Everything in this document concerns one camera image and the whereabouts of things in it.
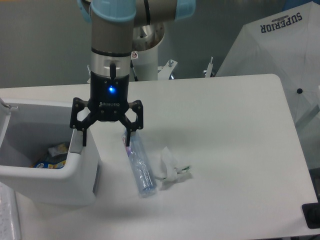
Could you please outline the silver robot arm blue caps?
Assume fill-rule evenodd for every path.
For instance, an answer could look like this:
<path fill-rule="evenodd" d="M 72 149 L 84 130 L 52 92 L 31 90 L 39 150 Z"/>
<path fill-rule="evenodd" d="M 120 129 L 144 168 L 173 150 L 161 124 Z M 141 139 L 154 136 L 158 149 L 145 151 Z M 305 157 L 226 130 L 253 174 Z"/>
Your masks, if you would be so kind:
<path fill-rule="evenodd" d="M 134 29 L 191 17 L 194 0 L 79 0 L 80 11 L 91 23 L 90 98 L 75 97 L 70 128 L 82 132 L 96 121 L 121 122 L 131 133 L 144 127 L 143 104 L 128 101 Z"/>

